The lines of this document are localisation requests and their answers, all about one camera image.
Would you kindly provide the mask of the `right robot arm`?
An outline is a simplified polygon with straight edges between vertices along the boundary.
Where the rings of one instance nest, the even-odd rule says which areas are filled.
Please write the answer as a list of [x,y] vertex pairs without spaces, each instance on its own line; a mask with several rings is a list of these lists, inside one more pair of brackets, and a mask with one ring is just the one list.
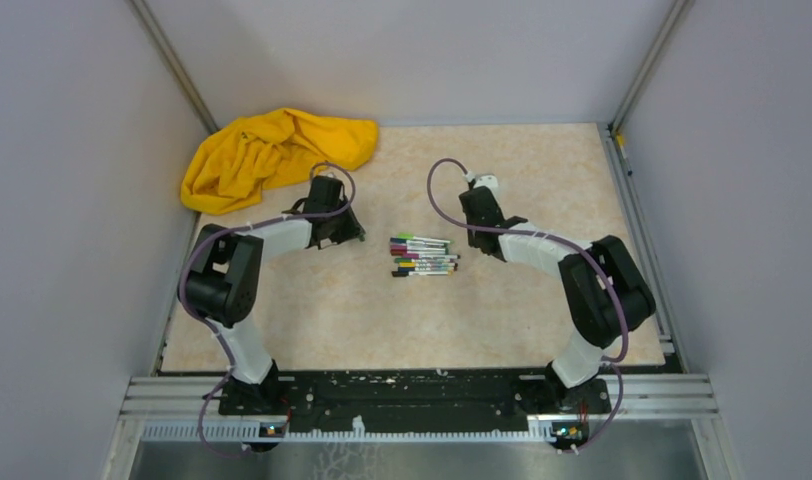
[[459,195],[468,244],[506,263],[533,267],[561,281],[573,331],[546,367],[545,398],[572,411],[602,364],[621,362],[629,333],[656,312],[656,302],[625,243],[607,235],[576,243],[538,230],[523,217],[505,217],[493,192],[472,187]]

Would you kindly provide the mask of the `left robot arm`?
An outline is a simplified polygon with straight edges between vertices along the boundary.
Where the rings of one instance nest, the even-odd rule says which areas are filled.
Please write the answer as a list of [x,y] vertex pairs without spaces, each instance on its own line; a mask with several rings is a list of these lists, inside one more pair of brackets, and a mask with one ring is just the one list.
[[308,194],[280,217],[247,227],[208,224],[199,231],[178,299],[217,335],[230,362],[227,383],[255,412],[270,413],[282,399],[278,366],[252,319],[261,267],[284,254],[364,236],[344,182],[327,175],[313,177]]

